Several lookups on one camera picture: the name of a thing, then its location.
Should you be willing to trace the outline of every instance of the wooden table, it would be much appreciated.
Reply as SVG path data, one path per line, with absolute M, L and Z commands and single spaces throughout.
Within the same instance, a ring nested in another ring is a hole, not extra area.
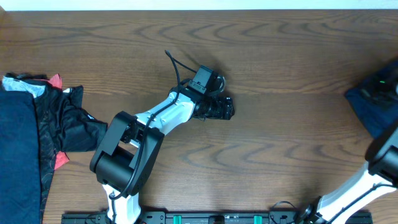
M 84 109 L 110 122 L 119 111 L 151 108 L 175 86 L 165 49 L 224 75 L 236 114 L 174 129 L 141 205 L 304 206 L 364 162 L 371 138 L 343 93 L 397 55 L 397 11 L 7 12 L 0 71 L 59 73 L 64 87 L 85 87 Z M 44 223 L 107 208 L 88 168 L 92 155 L 69 153 L 56 170 Z M 375 223 L 397 222 L 397 199 L 391 194 L 367 207 Z

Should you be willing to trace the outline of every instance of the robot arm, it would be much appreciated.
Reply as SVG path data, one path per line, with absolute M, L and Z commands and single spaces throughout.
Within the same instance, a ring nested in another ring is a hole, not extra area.
M 375 139 L 362 168 L 340 188 L 318 198 L 296 223 L 345 223 L 374 199 L 393 192 L 398 181 L 398 122 Z
M 172 88 L 167 99 L 149 111 L 134 116 L 122 111 L 114 117 L 90 162 L 90 170 L 106 193 L 122 194 L 116 200 L 108 199 L 110 220 L 118 224 L 137 220 L 141 212 L 138 192 L 149 178 L 164 136 L 173 128 L 190 118 L 231 119 L 232 99 L 218 97 L 224 86 L 222 76 L 201 66 L 193 80 Z M 138 148 L 144 144 L 137 170 L 134 168 L 139 156 L 119 147 L 120 141 Z

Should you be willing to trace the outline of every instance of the wire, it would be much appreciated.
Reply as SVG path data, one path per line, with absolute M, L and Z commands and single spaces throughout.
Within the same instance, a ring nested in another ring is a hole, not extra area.
M 281 204 L 283 204 L 283 203 L 286 203 L 286 204 L 288 204 L 288 205 L 291 205 L 291 206 L 294 208 L 294 210 L 297 210 L 297 208 L 296 208 L 292 203 L 290 203 L 290 202 L 288 202 L 288 201 L 280 201 L 280 202 L 275 203 L 275 205 L 273 205 L 273 206 L 271 207 L 270 211 L 272 211 L 274 208 L 276 208 L 276 206 L 281 205 Z
M 163 108 L 159 109 L 159 110 L 156 111 L 155 113 L 151 114 L 151 116 L 150 116 L 150 118 L 148 119 L 148 121 L 147 121 L 147 123 L 146 123 L 146 125 L 145 125 L 145 128 L 144 128 L 144 130 L 143 130 L 142 139 L 146 139 L 146 137 L 147 137 L 147 130 L 148 130 L 148 127 L 149 127 L 150 122 L 151 122 L 160 112 L 162 112 L 163 110 L 165 110 L 166 108 L 168 108 L 169 106 L 171 106 L 171 105 L 173 105 L 175 102 L 177 102 L 178 97 L 179 97 L 179 95 L 180 95 L 180 74 L 179 74 L 179 72 L 178 72 L 177 65 L 175 64 L 176 60 L 172 57 L 172 55 L 170 54 L 170 52 L 169 52 L 168 50 L 165 50 L 165 53 L 166 53 L 166 55 L 169 56 L 169 58 L 171 59 L 171 61 L 172 61 L 172 63 L 173 63 L 173 66 L 174 66 L 175 74 L 176 74 L 176 76 L 177 76 L 177 94 L 176 94 L 175 98 L 174 98 L 169 104 L 167 104 L 167 105 L 164 106 Z M 189 69 L 189 70 L 192 70 L 191 68 L 188 68 L 187 66 L 185 66 L 184 64 L 182 64 L 182 63 L 180 63 L 180 62 L 178 62 L 178 63 L 179 63 L 181 66 L 183 66 L 184 68 L 187 68 L 187 69 Z M 137 161 L 136 161 L 136 165 L 134 166 L 134 171 L 133 171 L 132 175 L 130 176 L 129 181 L 128 181 L 127 184 L 126 184 L 126 187 L 125 187 L 125 188 L 120 192 L 120 194 L 117 195 L 117 196 L 109 195 L 109 199 L 111 199 L 111 200 L 117 200 L 117 199 L 121 198 L 124 194 L 126 194 L 126 192 L 128 191 L 128 189 L 130 188 L 130 185 L 132 184 L 132 181 L 134 180 L 135 176 L 137 175 L 139 164 L 141 163 L 142 152 L 144 151 L 144 144 L 145 144 L 145 141 L 142 141 L 141 144 L 140 144 L 140 146 L 139 146 L 139 149 L 138 149 L 138 151 L 137 151 Z
M 297 208 L 296 208 L 292 203 L 290 203 L 290 202 L 288 202 L 288 201 L 280 201 L 280 202 L 275 203 L 275 205 L 273 205 L 273 206 L 270 208 L 270 212 L 271 212 L 273 209 L 275 209 L 276 206 L 281 205 L 281 204 L 283 204 L 283 203 L 286 203 L 286 204 L 288 204 L 288 205 L 291 205 L 291 206 L 294 208 L 294 210 L 297 210 Z M 270 218 L 275 224 L 278 224 L 278 223 L 275 221 L 273 215 L 271 215 L 269 218 Z
M 184 79 L 184 80 L 182 80 L 182 81 L 180 82 L 180 85 L 185 85 L 185 84 L 187 84 L 189 81 L 192 81 L 192 79 L 191 79 L 191 78 L 186 78 L 186 79 Z
M 392 187 L 392 188 L 396 188 L 393 185 L 390 184 L 375 184 L 373 185 L 373 187 L 371 189 L 369 189 L 367 192 L 363 193 L 361 196 L 359 196 L 358 198 L 356 198 L 355 200 L 353 200 L 350 204 L 348 204 L 345 208 L 341 209 L 340 212 L 338 212 L 333 218 L 331 218 L 330 221 L 328 221 L 326 224 L 330 224 L 333 223 L 341 214 L 343 214 L 345 211 L 347 211 L 349 208 L 351 208 L 353 205 L 355 205 L 355 203 L 357 203 L 358 201 L 362 200 L 363 198 L 365 198 L 368 194 L 370 194 L 372 191 L 378 189 L 379 187 Z
M 117 215 L 117 214 L 116 214 L 116 207 L 115 207 L 115 205 L 114 205 L 114 200 L 112 200 L 111 205 L 112 205 L 112 212 L 113 212 L 112 224 L 115 224 L 115 223 L 116 223 L 116 215 Z
M 87 220 L 90 220 L 91 223 L 95 224 L 95 222 L 94 222 L 93 220 L 96 220 L 96 218 L 95 218 L 95 217 L 94 217 L 94 218 L 90 218 L 90 217 L 97 216 L 97 215 L 101 215 L 102 213 L 103 213 L 103 212 L 96 212 L 96 213 L 93 213 L 93 214 L 89 214 L 89 215 L 87 216 L 87 218 L 85 219 L 85 224 L 90 224 L 90 223 L 87 223 Z
M 175 59 L 175 58 L 173 58 L 173 57 L 171 57 L 171 58 L 172 58 L 172 60 L 174 60 L 174 62 L 177 62 L 179 65 L 181 65 L 182 67 L 188 69 L 189 71 L 191 71 L 191 72 L 193 72 L 193 73 L 196 73 L 196 72 L 197 72 L 197 71 L 195 71 L 194 69 L 192 69 L 192 68 L 190 68 L 190 67 L 184 65 L 183 63 L 179 62 L 177 59 Z
M 218 75 L 217 78 L 221 78 L 220 88 L 218 90 L 211 91 L 211 92 L 207 93 L 206 96 L 210 96 L 210 97 L 216 96 L 216 95 L 219 95 L 222 91 L 224 91 L 224 89 L 225 89 L 225 78 L 222 75 Z

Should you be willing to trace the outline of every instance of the black cloth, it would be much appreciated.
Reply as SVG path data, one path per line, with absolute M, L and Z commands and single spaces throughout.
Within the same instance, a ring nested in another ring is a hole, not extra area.
M 33 97 L 0 91 L 0 223 L 40 223 L 39 138 Z
M 13 74 L 6 76 L 18 79 Z M 31 85 L 45 85 L 44 93 L 34 99 L 39 128 L 40 217 L 42 218 L 54 174 L 57 152 L 96 150 L 105 135 L 107 124 L 98 121 L 81 108 L 82 86 L 70 88 L 70 92 L 65 93 L 44 81 L 18 80 Z

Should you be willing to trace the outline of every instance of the blue fabric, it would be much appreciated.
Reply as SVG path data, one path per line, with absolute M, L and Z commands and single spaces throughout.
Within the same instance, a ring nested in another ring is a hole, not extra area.
M 398 119 L 398 103 L 391 103 L 388 106 L 375 103 L 366 99 L 361 93 L 362 88 L 372 85 L 374 80 L 388 79 L 398 68 L 398 61 L 392 62 L 382 70 L 367 78 L 356 88 L 348 90 L 345 94 L 351 103 L 359 120 L 364 124 L 372 137 L 377 138 L 396 119 Z
M 33 97 L 0 91 L 0 223 L 40 223 L 39 139 Z

